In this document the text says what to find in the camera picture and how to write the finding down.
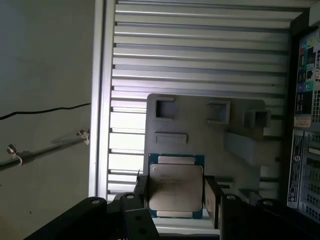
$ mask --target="screw hole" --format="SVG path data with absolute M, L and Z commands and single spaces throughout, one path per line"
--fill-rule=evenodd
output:
M 140 234 L 146 234 L 146 233 L 147 233 L 147 230 L 144 229 L 144 228 L 139 228 L 139 233 L 140 233 Z
M 98 203 L 100 203 L 100 200 L 93 200 L 91 203 L 92 204 L 98 204 Z
M 228 196 L 226 196 L 226 198 L 228 200 L 236 200 L 236 197 L 234 195 L 228 195 Z

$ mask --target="rectangular cutout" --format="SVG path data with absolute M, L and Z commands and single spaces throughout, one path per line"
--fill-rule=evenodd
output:
M 229 124 L 230 120 L 230 101 L 215 101 L 208 103 L 210 107 L 208 124 Z
M 155 143 L 157 144 L 187 144 L 186 134 L 158 133 L 155 134 Z
M 243 126 L 246 128 L 269 128 L 271 125 L 271 112 L 270 110 L 246 110 L 242 121 Z
M 157 100 L 155 104 L 155 117 L 173 119 L 177 113 L 177 105 L 174 101 Z

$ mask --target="colored label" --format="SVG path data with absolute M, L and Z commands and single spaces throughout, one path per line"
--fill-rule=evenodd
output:
M 300 56 L 298 62 L 298 72 L 305 73 L 307 70 L 313 69 L 316 63 L 316 53 L 314 52 L 314 44 L 311 44 L 310 48 L 304 48 L 305 44 L 303 43 L 300 47 Z M 298 81 L 303 81 L 302 77 L 298 75 Z
M 309 153 L 312 153 L 312 154 L 317 154 L 317 155 L 320 155 L 320 150 L 319 149 L 315 149 L 315 148 L 309 148 L 308 149 Z
M 306 47 L 309 49 L 309 48 L 312 48 L 314 45 L 315 45 L 315 42 L 317 40 L 314 39 L 314 38 L 311 38 L 307 43 L 306 43 Z
M 294 127 L 295 128 L 309 128 L 311 125 L 310 116 L 295 116 L 294 117 Z
M 303 136 L 295 135 L 293 137 L 293 144 L 292 144 L 288 202 L 298 201 L 302 153 L 303 153 Z

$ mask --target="rectangular slot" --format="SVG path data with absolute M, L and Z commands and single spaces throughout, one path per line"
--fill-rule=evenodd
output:
M 230 102 L 229 101 L 211 101 L 207 123 L 208 124 L 229 124 Z
M 306 184 L 306 186 L 307 186 L 307 189 L 308 189 L 309 191 L 311 191 L 311 192 L 313 192 L 313 193 L 315 193 L 315 194 L 320 195 L 320 186 L 315 185 L 315 184 L 313 184 L 313 183 L 311 183 L 311 182 L 308 182 L 308 183 Z
M 312 180 L 320 181 L 320 174 L 318 172 L 308 170 L 307 176 Z
M 312 109 L 312 122 L 319 123 L 320 120 L 320 91 L 314 91 L 314 99 L 313 99 L 313 109 Z
M 173 119 L 177 114 L 177 104 L 172 100 L 157 100 L 155 103 L 155 117 Z
M 315 169 L 320 169 L 320 161 L 314 160 L 310 157 L 306 158 L 306 164 L 310 167 L 315 168 Z
M 268 128 L 271 125 L 269 110 L 246 110 L 243 116 L 243 126 L 246 128 Z
M 307 71 L 306 72 L 306 79 L 311 79 L 312 78 L 312 76 L 313 76 L 313 71 L 312 70 L 310 70 L 310 71 Z
M 186 134 L 158 133 L 155 134 L 155 143 L 157 144 L 187 144 Z
M 315 219 L 317 221 L 320 221 L 320 212 L 315 210 L 313 207 L 305 206 L 305 213 L 309 215 L 312 219 Z
M 320 208 L 320 196 L 316 197 L 312 193 L 304 193 L 304 200 L 308 203 Z

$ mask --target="wire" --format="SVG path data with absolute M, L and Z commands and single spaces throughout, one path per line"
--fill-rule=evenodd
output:
M 21 165 L 22 165 L 23 162 L 22 162 L 22 158 L 21 158 L 21 157 L 19 157 L 16 153 L 15 153 L 12 157 L 19 159 L 20 163 L 19 163 L 18 166 L 21 166 Z
M 0 121 L 8 119 L 8 118 L 11 118 L 14 115 L 45 114 L 45 113 L 50 113 L 50 112 L 54 112 L 54 111 L 58 111 L 58 110 L 78 109 L 78 108 L 82 108 L 82 107 L 88 106 L 90 104 L 91 103 L 84 103 L 84 104 L 80 104 L 80 105 L 76 105 L 76 106 L 72 106 L 72 107 L 56 107 L 56 108 L 51 108 L 51 109 L 42 110 L 42 111 L 14 111 L 14 112 L 12 112 L 12 113 L 10 113 L 8 115 L 0 116 Z

